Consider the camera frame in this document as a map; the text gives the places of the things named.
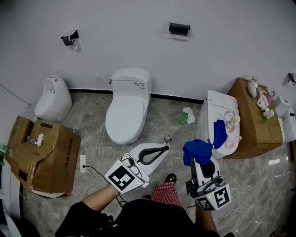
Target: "white wall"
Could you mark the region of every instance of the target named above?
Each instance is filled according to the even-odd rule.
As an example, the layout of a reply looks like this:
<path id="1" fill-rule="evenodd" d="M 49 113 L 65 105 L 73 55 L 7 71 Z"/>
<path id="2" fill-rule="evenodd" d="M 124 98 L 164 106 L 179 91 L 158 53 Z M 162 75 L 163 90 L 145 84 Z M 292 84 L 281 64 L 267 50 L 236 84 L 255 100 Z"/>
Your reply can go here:
<path id="1" fill-rule="evenodd" d="M 111 89 L 110 75 L 134 66 L 151 73 L 153 93 L 203 99 L 260 73 L 259 83 L 296 106 L 295 90 L 281 86 L 296 71 L 292 0 L 15 0 L 12 14 L 34 66 L 71 88 Z M 190 24 L 190 36 L 171 35 L 170 21 Z M 82 52 L 60 39 L 73 27 Z"/>
<path id="2" fill-rule="evenodd" d="M 0 143 L 7 144 L 18 115 L 34 120 L 34 104 L 42 93 L 42 77 L 16 30 L 10 1 L 0 3 Z"/>

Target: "black baseboard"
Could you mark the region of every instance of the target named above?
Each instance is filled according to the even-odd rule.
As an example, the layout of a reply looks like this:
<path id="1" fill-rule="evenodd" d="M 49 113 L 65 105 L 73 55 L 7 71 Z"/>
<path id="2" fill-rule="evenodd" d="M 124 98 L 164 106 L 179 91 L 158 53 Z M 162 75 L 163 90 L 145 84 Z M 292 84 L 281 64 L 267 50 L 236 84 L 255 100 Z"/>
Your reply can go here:
<path id="1" fill-rule="evenodd" d="M 71 93 L 93 93 L 93 94 L 112 94 L 109 90 L 89 90 L 89 89 L 69 89 Z M 162 94 L 151 94 L 151 98 L 163 99 L 163 100 L 176 100 L 187 103 L 203 104 L 203 100 L 184 98 L 172 95 L 162 95 Z"/>

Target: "blue cloth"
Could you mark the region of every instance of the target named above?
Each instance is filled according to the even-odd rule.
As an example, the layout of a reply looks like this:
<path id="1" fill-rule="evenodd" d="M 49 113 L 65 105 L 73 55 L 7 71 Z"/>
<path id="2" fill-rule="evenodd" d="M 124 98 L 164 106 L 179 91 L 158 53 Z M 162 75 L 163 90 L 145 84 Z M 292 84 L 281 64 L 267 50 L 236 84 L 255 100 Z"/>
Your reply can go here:
<path id="1" fill-rule="evenodd" d="M 191 157 L 196 160 L 196 162 L 206 165 L 210 162 L 212 156 L 213 145 L 206 143 L 202 140 L 193 140 L 191 142 L 186 142 L 183 151 L 183 162 L 184 165 L 190 166 Z"/>
<path id="2" fill-rule="evenodd" d="M 214 122 L 214 148 L 220 148 L 227 139 L 225 123 L 223 120 Z"/>

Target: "white cable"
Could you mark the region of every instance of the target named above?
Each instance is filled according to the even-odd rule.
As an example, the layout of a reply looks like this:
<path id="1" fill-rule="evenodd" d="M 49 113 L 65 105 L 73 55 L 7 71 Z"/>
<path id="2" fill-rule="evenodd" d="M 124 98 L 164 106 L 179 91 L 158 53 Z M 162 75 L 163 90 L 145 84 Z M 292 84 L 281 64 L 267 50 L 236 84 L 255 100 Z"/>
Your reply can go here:
<path id="1" fill-rule="evenodd" d="M 104 140 L 104 134 L 105 134 L 105 132 L 106 132 L 106 129 L 105 129 L 104 132 L 103 132 L 102 140 L 101 140 L 101 143 L 100 143 L 100 145 L 99 145 L 98 172 L 100 172 L 100 171 L 99 171 L 99 162 L 100 162 L 100 157 L 101 157 L 101 145 L 102 145 L 103 140 Z M 89 186 L 86 188 L 86 190 L 87 190 L 89 187 L 91 187 L 91 186 L 93 185 L 93 188 L 92 188 L 92 190 L 91 190 L 90 193 L 89 193 L 89 195 L 91 195 L 91 194 L 93 193 L 94 188 L 96 187 L 96 180 L 97 180 L 99 174 L 97 173 L 96 178 L 94 178 L 93 175 L 92 175 L 90 172 L 88 172 L 88 173 L 89 173 L 89 174 L 92 176 L 92 178 L 93 178 L 93 183 L 92 183 L 91 185 L 89 185 Z"/>
<path id="2" fill-rule="evenodd" d="M 85 193 L 85 191 L 90 187 L 90 186 L 92 186 L 93 184 L 95 184 L 96 183 L 96 180 L 94 179 L 94 177 L 93 177 L 93 175 L 92 175 L 92 173 L 91 172 L 89 172 L 89 170 L 87 170 L 87 168 L 85 168 L 85 170 L 87 171 L 87 173 L 89 173 L 90 174 L 90 176 L 92 177 L 92 179 L 93 179 L 93 183 L 92 184 L 90 184 L 85 190 L 84 190 L 84 196 L 85 197 L 87 197 L 87 195 L 86 195 L 86 193 Z"/>
<path id="3" fill-rule="evenodd" d="M 243 212 L 243 211 L 238 211 L 238 210 L 236 210 L 236 209 L 231 209 L 231 210 L 230 210 L 228 213 L 226 213 L 224 216 L 218 218 L 218 219 L 215 221 L 215 224 L 216 224 L 216 222 L 217 222 L 218 220 L 221 220 L 222 218 L 226 217 L 231 211 L 236 211 L 236 212 L 241 212 L 241 213 L 242 213 L 241 218 L 240 218 L 240 222 L 239 222 L 237 228 L 235 229 L 235 232 L 238 232 L 238 231 L 239 231 L 239 226 L 240 226 L 240 224 L 241 224 L 241 220 L 242 220 L 242 218 L 243 218 L 243 216 L 244 216 L 244 212 Z"/>

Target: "black shoe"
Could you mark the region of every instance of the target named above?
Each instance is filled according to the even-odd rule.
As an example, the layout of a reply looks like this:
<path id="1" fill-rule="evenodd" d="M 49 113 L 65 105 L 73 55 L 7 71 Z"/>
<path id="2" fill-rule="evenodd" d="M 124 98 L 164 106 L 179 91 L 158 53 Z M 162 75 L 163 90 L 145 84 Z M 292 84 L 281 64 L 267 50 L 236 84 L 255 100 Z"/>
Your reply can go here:
<path id="1" fill-rule="evenodd" d="M 149 199 L 149 200 L 151 200 L 151 196 L 150 195 L 145 195 L 145 196 L 143 196 L 144 198 L 147 198 L 147 199 Z"/>
<path id="2" fill-rule="evenodd" d="M 177 182 L 177 177 L 175 174 L 169 174 L 166 178 L 166 182 L 171 182 L 173 185 Z"/>

